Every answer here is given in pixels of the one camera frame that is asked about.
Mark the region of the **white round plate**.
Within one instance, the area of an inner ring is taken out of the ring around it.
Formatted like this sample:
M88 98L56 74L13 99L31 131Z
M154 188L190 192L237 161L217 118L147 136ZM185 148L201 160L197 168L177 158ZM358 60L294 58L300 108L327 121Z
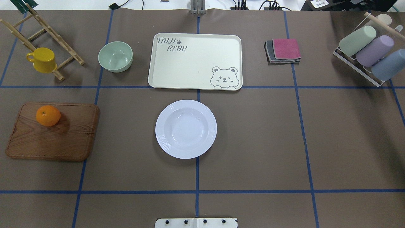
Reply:
M155 134L167 154L178 159L193 159L214 144L217 121L213 112L201 102L179 100L161 111Z

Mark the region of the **orange fruit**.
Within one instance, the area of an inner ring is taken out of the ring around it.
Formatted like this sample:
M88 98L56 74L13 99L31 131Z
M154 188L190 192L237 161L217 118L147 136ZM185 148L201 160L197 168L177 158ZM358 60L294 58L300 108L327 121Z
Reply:
M42 126L50 127L57 124L61 118L61 112L52 105L45 105L36 111L35 119Z

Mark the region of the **cream bear tray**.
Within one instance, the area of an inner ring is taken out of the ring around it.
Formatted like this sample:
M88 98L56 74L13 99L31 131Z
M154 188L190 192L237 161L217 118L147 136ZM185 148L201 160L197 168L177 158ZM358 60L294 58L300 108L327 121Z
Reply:
M158 33L153 38L148 83L154 88L239 90L243 85L241 39Z

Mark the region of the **grey folded cloth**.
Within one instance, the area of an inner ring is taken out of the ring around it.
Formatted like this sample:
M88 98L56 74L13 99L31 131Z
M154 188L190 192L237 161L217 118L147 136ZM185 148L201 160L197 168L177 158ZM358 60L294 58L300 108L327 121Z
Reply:
M279 60L276 59L273 52L272 40L265 41L264 47L266 50L267 57L270 63L273 64L290 64L290 63L299 63L301 58L297 60Z

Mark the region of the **green bowl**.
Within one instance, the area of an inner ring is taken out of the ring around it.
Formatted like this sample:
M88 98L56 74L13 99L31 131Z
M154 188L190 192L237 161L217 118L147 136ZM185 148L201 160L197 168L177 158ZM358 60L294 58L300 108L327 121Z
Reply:
M132 65L133 49L127 43L113 41L100 49L97 59L104 69L113 73L120 73Z

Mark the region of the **pink folded cloth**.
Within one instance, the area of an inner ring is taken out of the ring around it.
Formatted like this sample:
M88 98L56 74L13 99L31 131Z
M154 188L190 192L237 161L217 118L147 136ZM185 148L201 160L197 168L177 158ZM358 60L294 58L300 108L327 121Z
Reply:
M279 60L297 60L301 58L299 45L296 39L273 39L273 52Z

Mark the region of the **wooden cutting board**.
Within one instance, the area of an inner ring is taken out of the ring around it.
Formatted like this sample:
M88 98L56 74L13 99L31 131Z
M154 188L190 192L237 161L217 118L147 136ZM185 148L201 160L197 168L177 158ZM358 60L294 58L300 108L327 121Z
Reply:
M93 149L100 109L94 104L50 103L62 114L57 124L36 121L38 108L47 102L22 105L5 149L14 159L45 159L81 162Z

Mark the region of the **green tumbler cup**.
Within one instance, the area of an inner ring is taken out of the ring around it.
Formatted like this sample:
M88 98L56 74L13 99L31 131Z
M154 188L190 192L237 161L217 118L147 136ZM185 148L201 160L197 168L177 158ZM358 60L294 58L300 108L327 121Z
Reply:
M372 26L361 27L340 40L340 50L347 56L353 56L369 45L376 34L376 30Z

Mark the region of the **yellow mug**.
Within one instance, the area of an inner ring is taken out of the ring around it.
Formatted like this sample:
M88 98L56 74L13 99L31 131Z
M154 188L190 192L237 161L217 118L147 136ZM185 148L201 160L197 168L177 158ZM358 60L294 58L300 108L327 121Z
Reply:
M26 54L26 59L40 73L51 73L57 69L55 54L49 48L37 48L33 52Z

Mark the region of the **purple tumbler cup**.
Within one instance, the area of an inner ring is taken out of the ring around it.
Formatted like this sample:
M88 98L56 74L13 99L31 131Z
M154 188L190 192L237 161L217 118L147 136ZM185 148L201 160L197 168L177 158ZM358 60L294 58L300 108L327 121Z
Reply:
M382 35L372 40L366 47L356 53L359 64L371 67L382 59L394 46L394 40L388 35Z

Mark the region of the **blue tumbler cup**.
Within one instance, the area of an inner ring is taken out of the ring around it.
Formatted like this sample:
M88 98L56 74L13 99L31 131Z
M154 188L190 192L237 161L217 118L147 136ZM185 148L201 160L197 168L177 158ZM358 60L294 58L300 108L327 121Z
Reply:
M383 58L371 68L372 74L381 81L387 81L404 69L405 49L399 49Z

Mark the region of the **cream tumbler cup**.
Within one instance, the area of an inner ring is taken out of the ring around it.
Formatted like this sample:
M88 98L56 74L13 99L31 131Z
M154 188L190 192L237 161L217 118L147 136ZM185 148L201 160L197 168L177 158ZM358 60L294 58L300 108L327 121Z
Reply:
M376 18L388 26L392 23L392 18L387 14L379 14L376 16Z

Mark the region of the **wooden drying rack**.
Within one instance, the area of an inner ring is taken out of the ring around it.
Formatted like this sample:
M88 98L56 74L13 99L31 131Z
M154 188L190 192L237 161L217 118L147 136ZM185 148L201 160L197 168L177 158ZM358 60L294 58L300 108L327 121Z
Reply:
M18 40L21 41L21 43L29 49L29 53L33 52L37 47L32 43L33 40L35 40L37 37L40 35L44 34L45 32L48 33L65 51L69 53L69 58L63 61L60 64L57 64L57 69L51 74L54 74L54 76L59 80L63 81L65 77L59 72L59 69L63 68L66 64L70 63L71 61L75 60L77 61L81 66L84 65L85 61L81 56L75 52L74 49L66 41L62 38L60 34L58 34L35 10L34 7L36 4L34 3L28 3L27 1L20 1L19 3L16 3L16 1L12 1L12 3L17 6L20 5L23 13L28 12L28 16L26 16L24 19L20 20L16 24L12 25L8 21L1 19L1 23L4 24L7 29L10 31L11 34L13 34ZM24 36L19 30L17 30L17 26L21 25L25 21L29 19L35 19L39 25L41 25L42 29L40 29L38 32L27 38Z

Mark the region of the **grey metal bracket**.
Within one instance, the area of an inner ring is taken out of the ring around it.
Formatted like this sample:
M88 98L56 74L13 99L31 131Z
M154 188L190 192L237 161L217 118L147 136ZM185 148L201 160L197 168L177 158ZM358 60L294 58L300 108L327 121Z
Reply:
M192 15L204 15L206 13L205 0L190 0L190 13Z

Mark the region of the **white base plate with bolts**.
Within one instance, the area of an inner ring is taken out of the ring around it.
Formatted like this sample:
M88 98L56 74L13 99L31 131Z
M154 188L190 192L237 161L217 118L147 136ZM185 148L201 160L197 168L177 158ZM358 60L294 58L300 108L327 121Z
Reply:
M237 218L161 218L155 228L237 228Z

